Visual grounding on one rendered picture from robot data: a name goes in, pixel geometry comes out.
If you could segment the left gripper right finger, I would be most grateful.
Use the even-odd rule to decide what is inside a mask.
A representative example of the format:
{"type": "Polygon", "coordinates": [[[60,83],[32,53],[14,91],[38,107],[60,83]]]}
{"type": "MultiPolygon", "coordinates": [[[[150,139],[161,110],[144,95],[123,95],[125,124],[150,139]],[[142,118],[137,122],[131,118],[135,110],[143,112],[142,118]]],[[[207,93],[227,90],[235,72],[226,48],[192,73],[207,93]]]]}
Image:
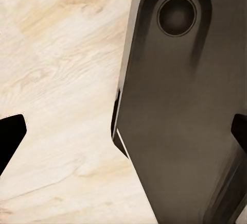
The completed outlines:
{"type": "Polygon", "coordinates": [[[231,132],[247,154],[247,115],[235,114],[231,132]]]}

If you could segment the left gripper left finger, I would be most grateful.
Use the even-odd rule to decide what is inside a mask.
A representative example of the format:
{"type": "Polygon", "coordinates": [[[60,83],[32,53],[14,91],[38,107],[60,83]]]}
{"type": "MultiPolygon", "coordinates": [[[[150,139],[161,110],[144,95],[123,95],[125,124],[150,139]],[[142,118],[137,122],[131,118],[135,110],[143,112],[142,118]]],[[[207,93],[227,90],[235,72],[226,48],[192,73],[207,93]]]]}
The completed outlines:
{"type": "Polygon", "coordinates": [[[22,114],[0,119],[0,176],[27,133],[22,114]]]}

